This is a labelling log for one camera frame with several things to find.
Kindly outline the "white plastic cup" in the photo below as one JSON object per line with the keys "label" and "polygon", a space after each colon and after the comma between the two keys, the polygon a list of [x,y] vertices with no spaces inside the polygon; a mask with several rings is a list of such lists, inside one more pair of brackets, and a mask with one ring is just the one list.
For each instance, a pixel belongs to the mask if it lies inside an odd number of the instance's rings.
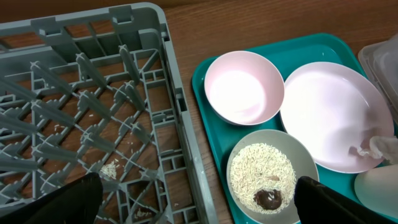
{"label": "white plastic cup", "polygon": [[354,191],[368,209],[397,218],[397,164],[358,174]]}

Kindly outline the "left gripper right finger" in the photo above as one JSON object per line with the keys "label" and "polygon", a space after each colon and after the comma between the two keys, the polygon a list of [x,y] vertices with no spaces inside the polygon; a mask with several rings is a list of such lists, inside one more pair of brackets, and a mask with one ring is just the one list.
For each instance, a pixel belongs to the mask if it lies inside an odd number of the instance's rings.
{"label": "left gripper right finger", "polygon": [[294,204],[301,224],[395,224],[307,176],[297,181]]}

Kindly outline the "white rice pile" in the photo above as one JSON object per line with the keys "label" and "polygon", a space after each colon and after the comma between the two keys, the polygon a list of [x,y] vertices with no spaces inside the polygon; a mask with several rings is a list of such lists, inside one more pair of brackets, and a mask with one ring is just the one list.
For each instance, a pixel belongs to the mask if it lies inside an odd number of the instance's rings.
{"label": "white rice pile", "polygon": [[[280,213],[294,196],[296,176],[291,161],[276,147],[265,143],[241,149],[233,157],[229,179],[238,200],[253,212]],[[278,209],[264,210],[254,201],[254,194],[258,191],[274,189],[282,195],[282,205]]]}

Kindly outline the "brown food lump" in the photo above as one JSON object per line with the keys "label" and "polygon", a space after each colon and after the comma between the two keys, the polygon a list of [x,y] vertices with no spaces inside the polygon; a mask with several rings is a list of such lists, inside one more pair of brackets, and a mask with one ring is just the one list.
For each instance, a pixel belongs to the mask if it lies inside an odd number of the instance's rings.
{"label": "brown food lump", "polygon": [[282,205],[282,195],[279,190],[260,190],[254,194],[254,201],[264,210],[276,210]]}

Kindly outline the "grey bowl with rice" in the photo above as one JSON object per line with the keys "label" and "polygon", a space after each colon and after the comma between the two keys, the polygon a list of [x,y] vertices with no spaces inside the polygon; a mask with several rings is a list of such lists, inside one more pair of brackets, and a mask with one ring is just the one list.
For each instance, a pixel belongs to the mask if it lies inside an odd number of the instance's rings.
{"label": "grey bowl with rice", "polygon": [[309,176],[315,180],[319,179],[317,167],[311,155],[298,140],[282,131],[271,129],[255,131],[243,137],[235,147],[233,147],[228,158],[226,166],[226,181],[233,201],[236,203],[238,208],[250,219],[254,220],[255,223],[299,223],[300,219],[293,199],[290,201],[289,206],[283,209],[280,213],[261,214],[246,208],[233,192],[229,179],[233,157],[244,147],[255,143],[265,143],[274,146],[280,150],[281,153],[285,154],[292,163],[292,167],[295,171],[296,183],[298,178],[301,176]]}

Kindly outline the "white napkin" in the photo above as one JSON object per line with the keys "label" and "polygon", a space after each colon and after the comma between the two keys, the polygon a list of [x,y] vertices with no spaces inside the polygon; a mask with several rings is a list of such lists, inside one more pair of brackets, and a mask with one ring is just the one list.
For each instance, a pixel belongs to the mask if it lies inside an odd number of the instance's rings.
{"label": "white napkin", "polygon": [[368,147],[360,147],[358,154],[373,159],[385,159],[389,165],[397,164],[397,138],[373,136]]}

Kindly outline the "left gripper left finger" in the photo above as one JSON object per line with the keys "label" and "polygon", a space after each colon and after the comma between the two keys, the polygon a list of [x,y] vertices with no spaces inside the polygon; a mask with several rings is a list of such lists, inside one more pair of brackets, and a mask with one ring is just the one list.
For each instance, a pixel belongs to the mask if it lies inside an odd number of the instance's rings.
{"label": "left gripper left finger", "polygon": [[99,174],[92,172],[1,217],[1,224],[93,224],[103,198]]}

